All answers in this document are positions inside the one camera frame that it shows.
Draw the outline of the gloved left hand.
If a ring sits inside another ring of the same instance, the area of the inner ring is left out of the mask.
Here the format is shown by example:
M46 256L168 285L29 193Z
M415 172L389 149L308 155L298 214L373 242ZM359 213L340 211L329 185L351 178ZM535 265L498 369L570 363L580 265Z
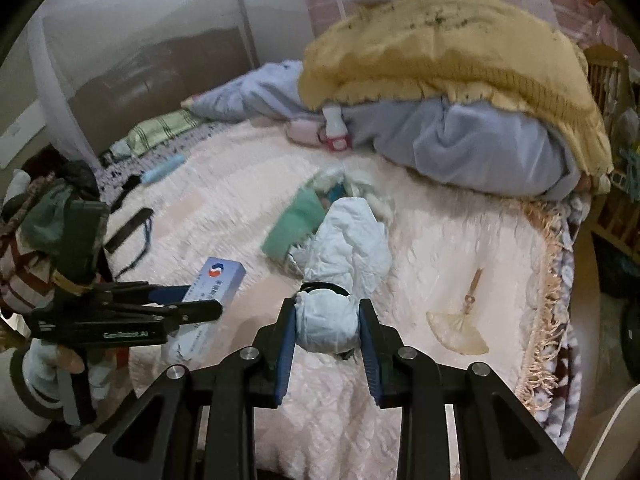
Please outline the gloved left hand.
M73 350L34 339L1 353L1 431L21 438L42 434L63 418L58 371L80 374L85 364Z

